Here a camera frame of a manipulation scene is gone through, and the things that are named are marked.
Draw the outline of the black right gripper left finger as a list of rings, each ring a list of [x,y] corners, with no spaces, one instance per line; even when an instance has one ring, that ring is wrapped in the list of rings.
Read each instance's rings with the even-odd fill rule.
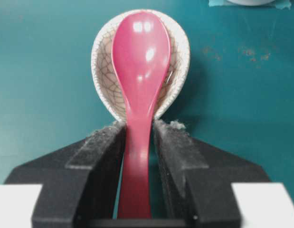
[[[113,216],[126,127],[114,123],[64,148],[15,167],[6,184],[41,184],[34,228],[85,228]]]

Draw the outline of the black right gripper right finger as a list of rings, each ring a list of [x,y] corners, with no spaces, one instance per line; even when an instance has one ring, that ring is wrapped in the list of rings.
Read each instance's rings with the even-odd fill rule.
[[[163,120],[154,121],[153,134],[168,218],[197,228],[240,227],[231,184],[269,182],[263,168]]]

